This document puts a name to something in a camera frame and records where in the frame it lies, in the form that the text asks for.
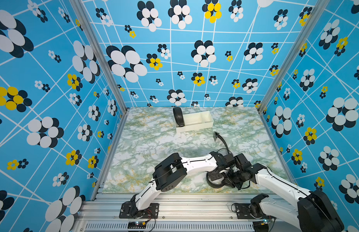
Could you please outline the long black leather belt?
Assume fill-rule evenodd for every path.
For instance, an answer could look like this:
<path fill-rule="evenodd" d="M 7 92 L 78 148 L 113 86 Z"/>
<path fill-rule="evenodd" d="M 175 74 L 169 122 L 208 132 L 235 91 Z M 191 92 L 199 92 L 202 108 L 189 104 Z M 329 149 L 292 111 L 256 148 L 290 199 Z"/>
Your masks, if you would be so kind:
<path fill-rule="evenodd" d="M 174 115 L 174 119 L 175 119 L 175 122 L 178 125 L 178 127 L 184 127 L 185 122 L 184 122 L 183 113 L 182 113 L 182 110 L 180 107 L 173 107 L 173 115 Z"/>

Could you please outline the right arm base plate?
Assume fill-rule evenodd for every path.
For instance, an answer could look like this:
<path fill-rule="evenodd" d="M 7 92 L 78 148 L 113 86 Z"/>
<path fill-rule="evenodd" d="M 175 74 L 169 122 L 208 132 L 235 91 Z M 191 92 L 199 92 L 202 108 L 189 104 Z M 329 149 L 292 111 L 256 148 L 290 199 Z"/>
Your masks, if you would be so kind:
<path fill-rule="evenodd" d="M 238 219 L 261 219 L 271 220 L 275 217 L 264 214 L 258 207 L 251 204 L 233 203 L 231 211 Z"/>

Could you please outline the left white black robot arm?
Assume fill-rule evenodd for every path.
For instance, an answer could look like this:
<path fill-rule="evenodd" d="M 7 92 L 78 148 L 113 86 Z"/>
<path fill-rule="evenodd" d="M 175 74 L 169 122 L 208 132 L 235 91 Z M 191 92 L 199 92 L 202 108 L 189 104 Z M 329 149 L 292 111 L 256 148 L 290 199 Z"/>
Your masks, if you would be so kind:
<path fill-rule="evenodd" d="M 174 189 L 187 175 L 201 172 L 218 175 L 234 164 L 231 154 L 222 155 L 213 151 L 205 156 L 186 158 L 173 153 L 154 168 L 152 180 L 146 188 L 131 198 L 130 215 L 141 217 L 160 193 Z"/>

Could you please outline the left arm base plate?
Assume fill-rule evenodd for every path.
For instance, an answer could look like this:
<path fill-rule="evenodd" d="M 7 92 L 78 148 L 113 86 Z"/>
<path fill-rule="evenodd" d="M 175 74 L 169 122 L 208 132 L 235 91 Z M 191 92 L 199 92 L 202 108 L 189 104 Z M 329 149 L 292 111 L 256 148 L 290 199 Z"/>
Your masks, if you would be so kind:
<path fill-rule="evenodd" d="M 159 213 L 159 206 L 159 204 L 151 203 L 147 209 L 138 210 L 134 203 L 125 202 L 121 205 L 119 218 L 157 219 Z"/>

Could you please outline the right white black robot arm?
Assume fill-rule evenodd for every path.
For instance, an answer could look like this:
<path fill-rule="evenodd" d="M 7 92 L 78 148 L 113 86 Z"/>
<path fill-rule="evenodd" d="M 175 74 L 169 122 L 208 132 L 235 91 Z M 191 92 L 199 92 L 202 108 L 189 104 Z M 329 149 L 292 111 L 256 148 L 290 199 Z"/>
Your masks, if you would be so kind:
<path fill-rule="evenodd" d="M 225 174 L 227 186 L 242 189 L 244 182 L 253 182 L 279 195 L 286 202 L 278 203 L 261 193 L 251 200 L 249 212 L 254 218 L 272 216 L 283 220 L 303 232 L 341 232 L 344 224 L 328 196 L 320 191 L 301 188 L 275 175 L 260 163 L 251 164 L 240 153 L 227 154 Z"/>

